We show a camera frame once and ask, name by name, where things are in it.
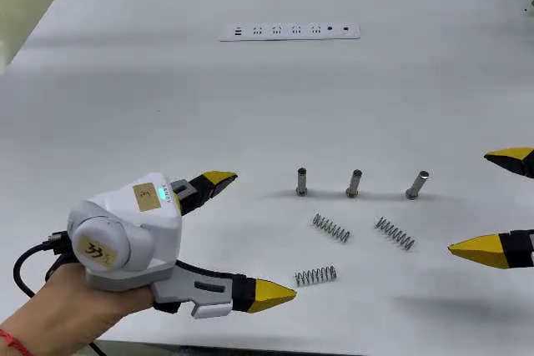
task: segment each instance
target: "label sticker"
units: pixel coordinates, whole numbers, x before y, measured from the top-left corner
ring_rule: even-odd
[[[117,252],[109,246],[91,239],[87,235],[80,237],[77,250],[86,258],[90,258],[94,262],[108,268],[113,266],[113,262],[117,258]]]
[[[137,205],[141,212],[152,210],[154,208],[161,208],[158,193],[153,183],[141,183],[133,186],[133,193],[137,199]]]

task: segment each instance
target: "metal spring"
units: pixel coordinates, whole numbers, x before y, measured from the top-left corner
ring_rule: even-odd
[[[302,273],[295,273],[295,280],[297,287],[300,285],[313,285],[315,283],[324,283],[326,281],[333,281],[337,278],[334,266],[314,268],[305,270]]]
[[[347,242],[350,236],[350,231],[344,230],[342,227],[334,224],[326,217],[322,217],[320,214],[316,214],[313,221],[314,225],[320,229],[329,233],[332,237],[339,239],[341,242]]]
[[[416,242],[414,239],[409,237],[407,233],[398,229],[395,225],[387,221],[384,217],[380,217],[378,223],[375,224],[375,228],[379,229],[382,233],[397,242],[400,246],[404,248],[404,250],[410,250],[410,248]]]

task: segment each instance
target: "socket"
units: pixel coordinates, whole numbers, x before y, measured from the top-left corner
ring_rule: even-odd
[[[356,23],[234,23],[220,35],[221,42],[358,39]]]

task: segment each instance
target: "table surface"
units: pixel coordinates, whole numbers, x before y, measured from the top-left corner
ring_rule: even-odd
[[[367,353],[534,348],[534,274],[451,256],[473,236],[532,228],[534,182],[483,160],[533,145],[530,0],[57,0],[0,78],[0,315],[24,301],[14,259],[65,228],[79,199],[147,172],[239,180],[184,219],[180,258],[295,286],[263,313],[139,313],[105,339]],[[219,43],[238,21],[354,21],[352,41]],[[295,196],[308,168],[310,196]],[[350,172],[360,196],[345,197]],[[415,202],[404,191],[431,173]],[[353,233],[339,244],[315,213]],[[409,253],[373,230],[386,216]],[[38,288],[52,257],[28,262]]]

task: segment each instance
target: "human hand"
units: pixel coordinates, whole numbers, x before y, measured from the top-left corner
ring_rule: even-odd
[[[81,264],[65,264],[0,328],[35,356],[70,355],[153,302],[148,287],[120,293],[90,288]]]

